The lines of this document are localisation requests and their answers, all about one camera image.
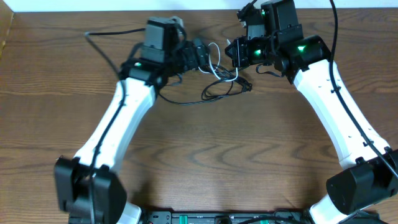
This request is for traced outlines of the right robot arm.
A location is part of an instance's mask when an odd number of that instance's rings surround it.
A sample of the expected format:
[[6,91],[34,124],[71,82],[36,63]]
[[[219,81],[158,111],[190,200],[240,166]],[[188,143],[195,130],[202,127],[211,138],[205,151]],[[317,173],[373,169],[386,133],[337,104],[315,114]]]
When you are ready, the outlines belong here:
[[225,48],[233,67],[273,66],[310,103],[326,129],[342,171],[305,214],[308,223],[380,223],[367,208],[397,194],[397,151],[370,125],[345,87],[335,47],[305,37],[293,0],[248,3],[237,12],[246,29]]

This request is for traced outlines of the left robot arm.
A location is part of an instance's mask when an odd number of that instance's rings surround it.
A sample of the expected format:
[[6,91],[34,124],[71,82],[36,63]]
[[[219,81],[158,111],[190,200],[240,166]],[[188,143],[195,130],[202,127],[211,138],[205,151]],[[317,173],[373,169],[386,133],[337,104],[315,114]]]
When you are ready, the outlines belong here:
[[128,145],[169,77],[207,63],[208,47],[199,38],[132,48],[89,140],[72,159],[59,157],[55,163],[58,205],[69,214],[69,223],[138,223],[141,208],[127,201],[118,177]]

